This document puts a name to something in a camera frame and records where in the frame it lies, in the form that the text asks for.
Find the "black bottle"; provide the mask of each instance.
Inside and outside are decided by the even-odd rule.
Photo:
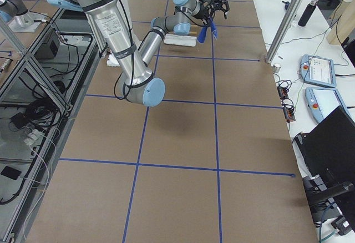
[[[300,18],[300,21],[298,21],[299,26],[304,27],[307,24],[308,20],[310,20],[311,15],[316,9],[317,2],[318,0],[311,0],[309,5],[307,5],[305,11],[303,12]]]

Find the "power plug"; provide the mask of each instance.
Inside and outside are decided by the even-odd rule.
[[[27,138],[25,138],[23,140],[23,142],[28,145],[31,146],[33,143],[36,142],[36,140],[40,137],[43,136],[43,133],[40,132],[38,129],[33,129],[31,133],[29,133],[27,135]]]

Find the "white desk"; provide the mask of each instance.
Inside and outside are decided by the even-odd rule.
[[[282,1],[291,1],[291,0],[254,0],[256,12],[258,15],[260,27],[262,29],[262,34],[265,43],[272,43],[272,40],[277,32],[278,26],[280,25],[283,16],[285,15],[285,5]],[[309,4],[311,0],[304,0],[300,6],[297,16],[294,20],[295,26],[291,26],[288,30],[283,42],[288,42],[296,38],[311,38],[315,35],[321,34],[329,28],[327,21],[324,19],[321,11],[317,8],[313,13],[310,21],[305,27],[300,27],[297,25],[299,18],[301,17],[306,5]],[[275,56],[272,64],[280,63],[282,68],[278,75],[281,80],[296,80],[299,78],[298,71],[300,68],[301,58],[304,54],[314,55],[318,45],[322,42],[323,35],[318,36],[314,39],[303,39],[303,40],[294,40],[291,43],[283,44],[280,46],[277,56]],[[335,64],[347,64],[346,61],[341,57],[343,49],[340,45],[330,45],[325,38],[321,43],[316,55],[320,57],[330,58],[334,60]],[[345,59],[348,60],[349,65],[343,67],[340,65],[335,66],[336,74],[354,74],[355,68],[352,66],[348,57],[343,53]],[[290,126],[290,137],[294,137],[297,133],[310,132],[316,125],[316,121],[313,119],[311,112],[307,106],[305,91],[307,87],[312,87],[310,84],[304,84],[301,79],[299,79],[295,84],[292,85],[288,96],[296,104],[297,95],[300,89],[299,101],[296,109],[296,121],[291,123]],[[337,89],[339,90],[345,104],[347,106],[355,105],[355,78],[337,78]],[[355,110],[350,109],[350,114],[353,120],[355,120]],[[295,154],[298,160],[298,166],[302,176],[307,175],[307,169],[304,164],[303,158],[299,151],[295,149]],[[322,226],[322,237],[328,235],[333,231],[333,227],[330,225],[330,220]],[[346,236],[335,235],[331,237],[326,242],[329,243],[353,243],[355,242],[355,233],[351,231]]]

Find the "robotic arm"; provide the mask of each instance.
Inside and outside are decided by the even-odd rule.
[[[18,25],[23,28],[34,22],[22,0],[0,0],[0,17],[5,22],[9,22],[15,17]]]
[[[149,107],[158,105],[165,93],[164,82],[160,78],[155,78],[147,65],[167,32],[174,31],[178,35],[187,35],[190,31],[191,16],[208,24],[217,10],[224,13],[229,10],[226,0],[173,0],[176,14],[153,19],[151,30],[137,48],[131,31],[118,10],[117,2],[121,3],[121,0],[47,1],[60,8],[84,11],[92,17],[123,70],[117,83],[123,98]]]

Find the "black monitor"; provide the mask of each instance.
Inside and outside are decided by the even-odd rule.
[[[320,175],[328,188],[355,184],[355,123],[339,106],[303,139],[302,155],[312,176]],[[355,231],[355,191],[334,197]]]

